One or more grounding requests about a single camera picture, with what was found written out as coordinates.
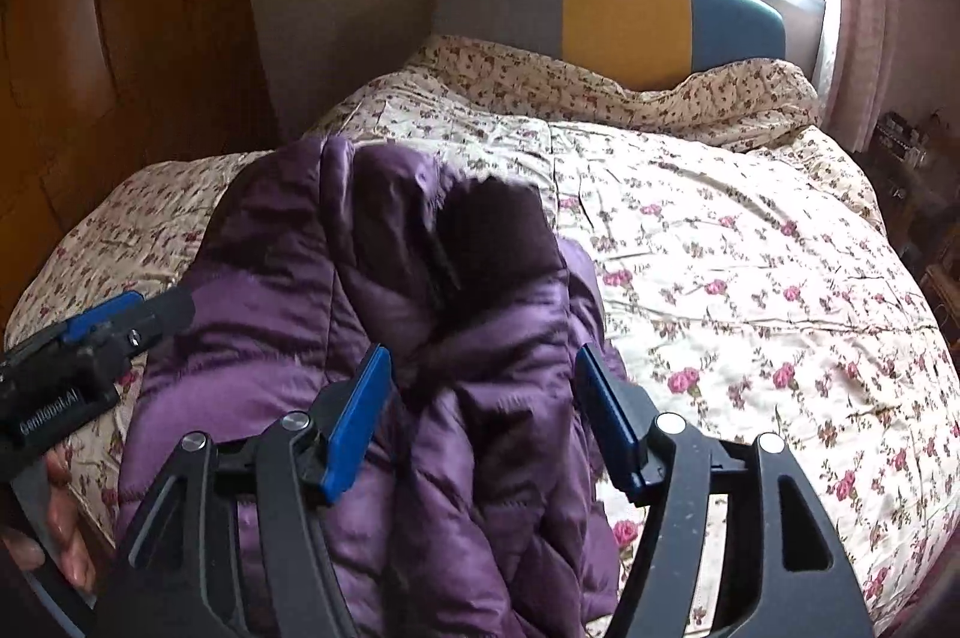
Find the purple puffer jacket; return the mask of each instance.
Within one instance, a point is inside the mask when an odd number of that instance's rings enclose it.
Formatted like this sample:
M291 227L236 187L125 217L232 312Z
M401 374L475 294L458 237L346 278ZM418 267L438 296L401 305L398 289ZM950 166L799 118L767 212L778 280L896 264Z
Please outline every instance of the purple puffer jacket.
M378 341L398 392L323 525L361 633L579 638L613 612L616 542L570 389L602 308L534 189L392 143L304 139L233 183L181 285L196 318L152 355L118 535L181 435L257 435ZM260 613L256 511L240 522Z

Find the metal screw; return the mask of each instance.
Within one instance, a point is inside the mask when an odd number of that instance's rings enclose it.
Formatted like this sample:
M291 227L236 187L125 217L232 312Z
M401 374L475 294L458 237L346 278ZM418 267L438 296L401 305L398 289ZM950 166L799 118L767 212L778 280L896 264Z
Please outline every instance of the metal screw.
M686 429L686 422L683 421L683 416L678 416L676 413L661 413L656 418L656 425L666 432L667 435L680 435L680 433Z
M181 447L184 451L200 451L206 445L206 435L203 432L189 432L181 438Z
M779 454L786 448L784 439L774 432L765 432L760 435L757 438L757 443L760 443L760 448L768 454Z
M287 432L299 432L299 430L304 430L304 428L310 423L310 417L303 411L293 411L292 413L287 413L287 416L284 416L280 420L280 425Z

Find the finger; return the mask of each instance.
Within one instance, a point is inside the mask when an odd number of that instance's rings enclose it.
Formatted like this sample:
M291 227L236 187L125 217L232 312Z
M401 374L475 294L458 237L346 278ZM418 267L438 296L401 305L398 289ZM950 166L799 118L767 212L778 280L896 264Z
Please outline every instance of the finger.
M78 589L86 593L93 592L96 570L80 531L74 533L64 553L61 554L61 571L64 577Z
M67 488L51 486L50 504L47 507L47 526L61 549L66 548L77 532L78 517L77 501Z
M43 456L47 464L47 480L58 486L70 483L70 470L66 466L66 458L60 446L51 449Z
M22 571L36 570L43 564L44 555L40 544L32 538L27 538L22 532L3 526L0 536L10 552L13 562Z

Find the curtain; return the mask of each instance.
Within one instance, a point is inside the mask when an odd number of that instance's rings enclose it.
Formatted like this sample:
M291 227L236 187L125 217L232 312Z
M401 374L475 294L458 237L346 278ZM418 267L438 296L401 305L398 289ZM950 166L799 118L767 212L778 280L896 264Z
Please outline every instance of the curtain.
M870 143L890 79L899 0L827 0L814 85L823 128L848 151Z

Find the floral comforter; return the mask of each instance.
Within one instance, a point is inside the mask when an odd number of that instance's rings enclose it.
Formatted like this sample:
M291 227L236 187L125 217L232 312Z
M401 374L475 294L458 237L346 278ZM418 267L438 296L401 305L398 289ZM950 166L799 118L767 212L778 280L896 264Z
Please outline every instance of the floral comforter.
M712 435L783 435L875 628L889 624L960 520L960 383L869 183L816 128L816 95L797 68L740 62L637 94L541 55L432 38L315 130L411 143L538 186L556 230L592 253L631 378ZM8 342L120 288L176 281L252 158L133 175L66 237ZM77 494L107 537L139 370L114 415L67 447ZM644 513L606 480L599 491L625 580ZM690 634L709 631L724 521L714 499Z

